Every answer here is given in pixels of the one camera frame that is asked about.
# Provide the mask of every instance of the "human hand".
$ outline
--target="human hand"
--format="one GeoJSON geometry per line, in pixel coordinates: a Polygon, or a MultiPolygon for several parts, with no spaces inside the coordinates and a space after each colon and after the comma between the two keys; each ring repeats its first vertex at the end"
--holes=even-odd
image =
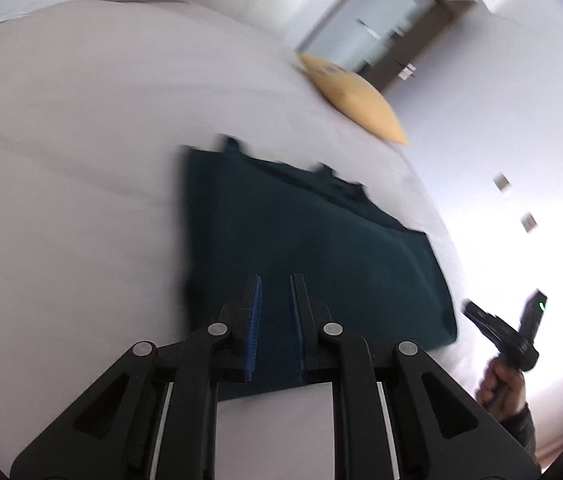
{"type": "Polygon", "coordinates": [[[484,372],[484,379],[475,392],[475,400],[483,406],[493,400],[498,379],[508,385],[508,391],[503,401],[494,406],[491,411],[495,420],[502,422],[517,415],[526,406],[526,381],[523,374],[503,364],[500,358],[491,359],[484,372]]]}

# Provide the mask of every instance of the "dark green cloth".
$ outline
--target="dark green cloth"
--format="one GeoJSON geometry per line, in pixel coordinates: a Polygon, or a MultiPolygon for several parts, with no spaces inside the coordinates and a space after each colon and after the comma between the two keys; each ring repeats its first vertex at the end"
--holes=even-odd
{"type": "Polygon", "coordinates": [[[185,172],[191,328],[239,298],[249,272],[263,282],[253,381],[222,384],[221,398],[300,386],[293,272],[333,320],[367,338],[427,350],[455,341],[452,300],[428,238],[377,208],[360,184],[325,166],[310,172],[248,157],[234,139],[223,153],[190,149],[185,172]]]}

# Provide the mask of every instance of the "silver screw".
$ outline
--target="silver screw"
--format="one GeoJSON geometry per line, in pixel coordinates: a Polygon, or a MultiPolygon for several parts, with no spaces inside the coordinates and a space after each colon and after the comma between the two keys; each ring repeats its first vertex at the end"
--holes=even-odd
{"type": "Polygon", "coordinates": [[[228,332],[228,327],[223,323],[213,323],[208,327],[210,335],[224,335],[226,332],[228,332]]]}
{"type": "Polygon", "coordinates": [[[417,345],[412,341],[402,341],[397,348],[404,355],[415,355],[418,350],[417,345]]]}
{"type": "Polygon", "coordinates": [[[132,348],[133,354],[137,355],[138,357],[143,357],[144,355],[148,355],[152,351],[153,351],[153,345],[151,345],[148,341],[135,343],[135,346],[133,346],[132,348]]]}
{"type": "Polygon", "coordinates": [[[324,333],[328,335],[340,335],[343,332],[343,326],[339,323],[326,323],[324,325],[324,333]]]}

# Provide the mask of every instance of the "mattress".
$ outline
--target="mattress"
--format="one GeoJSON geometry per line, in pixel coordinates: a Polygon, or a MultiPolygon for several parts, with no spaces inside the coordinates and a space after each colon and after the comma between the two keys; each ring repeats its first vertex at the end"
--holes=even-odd
{"type": "MultiPolygon", "coordinates": [[[[331,108],[273,38],[192,4],[62,3],[0,24],[0,467],[126,349],[186,332],[184,145],[219,134],[317,163],[428,234],[455,300],[463,277],[398,148],[331,108]]],[[[475,332],[433,353],[465,388],[475,332]]],[[[219,480],[331,479],[321,384],[220,403],[219,480]]]]}

